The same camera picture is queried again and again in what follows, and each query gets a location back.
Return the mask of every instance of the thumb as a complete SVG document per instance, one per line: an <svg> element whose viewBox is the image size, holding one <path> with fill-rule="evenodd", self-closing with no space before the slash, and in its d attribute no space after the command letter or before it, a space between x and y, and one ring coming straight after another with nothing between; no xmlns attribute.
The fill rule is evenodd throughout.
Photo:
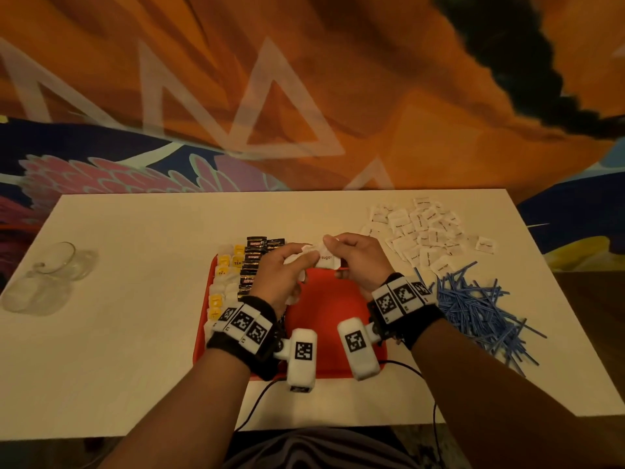
<svg viewBox="0 0 625 469"><path fill-rule="evenodd" d="M300 271L305 270L306 268L314 267L320 257L321 255L319 255L319 252L313 250L312 252L304 253L297 260L285 266L293 270L297 276Z"/></svg>
<svg viewBox="0 0 625 469"><path fill-rule="evenodd" d="M332 253L332 255L337 256L338 258L342 258L344 260L348 259L348 255L354 249L354 247L344 244L340 240L332 237L331 235L323 236L323 244L330 251L330 253Z"/></svg>

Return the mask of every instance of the clear glass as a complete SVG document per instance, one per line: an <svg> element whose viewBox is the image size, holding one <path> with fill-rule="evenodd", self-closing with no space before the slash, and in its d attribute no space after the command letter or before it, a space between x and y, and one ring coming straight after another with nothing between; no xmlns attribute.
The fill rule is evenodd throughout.
<svg viewBox="0 0 625 469"><path fill-rule="evenodd" d="M49 316L65 305L71 290L66 279L29 271L7 286L2 306L12 313Z"/></svg>
<svg viewBox="0 0 625 469"><path fill-rule="evenodd" d="M77 250L70 242L59 242L37 257L33 269L42 275L78 281L93 271L97 260L93 251Z"/></svg>

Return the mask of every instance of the painted wall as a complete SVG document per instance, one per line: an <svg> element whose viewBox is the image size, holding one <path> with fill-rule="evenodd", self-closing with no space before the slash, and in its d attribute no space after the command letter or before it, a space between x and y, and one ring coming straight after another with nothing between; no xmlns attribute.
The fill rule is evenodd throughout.
<svg viewBox="0 0 625 469"><path fill-rule="evenodd" d="M601 195L622 197L618 174L568 179L619 168L625 0L0 8L6 223L76 192L505 187L535 237L558 235L543 252L598 236L593 250L621 250L622 222L594 213L573 233L561 214L578 186L600 211L622 203ZM561 269L589 258L558 253Z"/></svg>

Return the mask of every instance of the tabletop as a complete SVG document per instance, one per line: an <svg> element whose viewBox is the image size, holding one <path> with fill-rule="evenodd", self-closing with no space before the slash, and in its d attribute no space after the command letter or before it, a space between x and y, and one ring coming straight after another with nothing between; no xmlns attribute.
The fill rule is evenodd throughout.
<svg viewBox="0 0 625 469"><path fill-rule="evenodd" d="M467 276L497 278L511 292L501 307L548 336L523 334L540 362L523 366L527 378L576 415L625 413L503 189L92 194L61 197L12 280L59 241L96 251L94 271L74 283L69 301L53 315L0 310L0 440L127 434L191 368L218 245L249 235L318 243L326 233L359 232L372 204L410 206L418 196L455 211L468 233L497 241L495 255L467 253L467 261L479 261ZM384 250L398 271L410 273ZM390 344L388 352L414 365L405 348ZM250 382L238 424L265 385ZM431 423L432 407L423 380L387 365L361 382L317 380L310 394L277 384L246 429Z"/></svg>

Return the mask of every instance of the wrist-mounted device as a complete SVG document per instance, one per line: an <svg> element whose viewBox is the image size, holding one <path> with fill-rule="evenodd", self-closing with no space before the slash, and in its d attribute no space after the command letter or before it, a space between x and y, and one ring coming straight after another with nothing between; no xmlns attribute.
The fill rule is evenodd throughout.
<svg viewBox="0 0 625 469"><path fill-rule="evenodd" d="M273 353L282 337L282 328L271 305L257 296L243 296L241 301L225 308L213 324L213 335L206 348L228 352L269 381L277 374L279 361Z"/></svg>
<svg viewBox="0 0 625 469"><path fill-rule="evenodd" d="M382 340L399 337L411 349L430 324L444 317L436 298L417 276L391 274L367 303Z"/></svg>

